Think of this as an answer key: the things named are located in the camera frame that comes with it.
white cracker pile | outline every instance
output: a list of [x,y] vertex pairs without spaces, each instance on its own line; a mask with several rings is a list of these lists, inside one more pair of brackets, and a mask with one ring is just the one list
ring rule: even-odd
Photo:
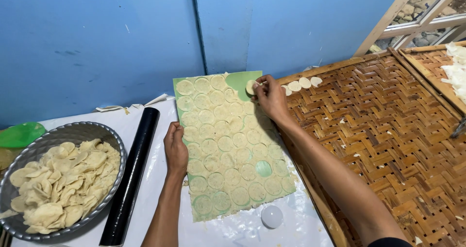
[[466,48],[451,42],[446,49],[446,54],[453,57],[453,65],[441,66],[448,77],[441,81],[450,83],[456,96],[466,103]]
[[48,234],[72,226],[102,202],[119,167],[119,152],[100,139],[82,142],[79,148],[62,143],[11,174],[20,194],[11,208],[24,213],[27,233]]

silver bowl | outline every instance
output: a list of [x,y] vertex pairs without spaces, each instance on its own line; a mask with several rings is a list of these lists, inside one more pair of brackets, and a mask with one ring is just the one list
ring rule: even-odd
[[5,173],[2,181],[0,182],[0,212],[3,213],[10,209],[11,200],[19,196],[18,188],[14,187],[10,182],[10,175],[13,172],[23,168],[28,162],[38,161],[50,148],[58,146],[61,143],[72,142],[75,145],[79,145],[81,142],[90,141],[96,138],[101,139],[103,142],[109,143],[120,153],[121,157],[120,169],[116,176],[113,187],[110,189],[108,195],[103,199],[103,201],[97,206],[97,208],[95,208],[95,210],[93,210],[87,217],[73,224],[73,226],[52,232],[50,234],[26,233],[26,229],[29,226],[23,224],[24,219],[21,214],[18,214],[0,220],[0,224],[7,232],[18,239],[27,241],[42,241],[45,239],[55,238],[57,236],[69,234],[70,232],[83,227],[107,205],[107,203],[117,191],[123,177],[123,172],[125,170],[126,152],[123,141],[114,130],[103,124],[93,122],[78,122],[63,125],[44,133],[44,135],[34,140],[20,153],[20,155],[15,158]]

wooden frame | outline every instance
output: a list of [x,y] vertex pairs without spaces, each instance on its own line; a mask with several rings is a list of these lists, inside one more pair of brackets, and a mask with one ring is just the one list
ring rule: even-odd
[[[454,15],[451,17],[444,17],[444,18],[435,18],[448,4],[450,4],[453,0],[437,0],[433,7],[431,7],[428,12],[418,21],[415,23],[407,23],[406,25],[398,25],[394,27],[387,28],[387,26],[391,23],[393,18],[398,14],[398,12],[405,6],[405,4],[409,0],[395,0],[392,6],[388,9],[385,15],[381,18],[379,23],[374,27],[374,29],[370,32],[358,50],[354,53],[353,57],[359,57],[364,55],[369,48],[374,44],[377,39],[385,39],[391,38],[395,36],[404,36],[396,45],[395,49],[405,48],[413,38],[421,32],[431,31],[441,28],[448,28],[448,27],[456,27],[454,30],[461,27],[461,25],[466,24],[466,14],[459,14]],[[454,31],[450,31],[450,33],[445,33],[442,35],[438,42],[444,42],[445,38],[449,37],[452,38],[451,33]],[[463,32],[463,28],[461,31],[458,31],[457,34],[461,34]]]

woven bamboo mat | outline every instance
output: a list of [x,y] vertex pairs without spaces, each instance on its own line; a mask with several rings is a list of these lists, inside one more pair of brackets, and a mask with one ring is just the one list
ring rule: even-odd
[[[466,46],[466,41],[457,42],[456,45]],[[466,104],[456,97],[451,84],[441,82],[441,79],[447,79],[445,71],[441,66],[453,64],[452,57],[446,55],[445,44],[407,48],[400,50],[400,53],[431,85],[434,86],[435,89],[442,93],[462,115],[466,114]]]
[[[301,127],[374,190],[413,246],[416,236],[421,247],[464,246],[466,135],[449,138],[460,119],[454,108],[393,49],[278,81],[311,76],[323,82],[288,96],[289,113]],[[362,246],[282,136],[335,245]]]

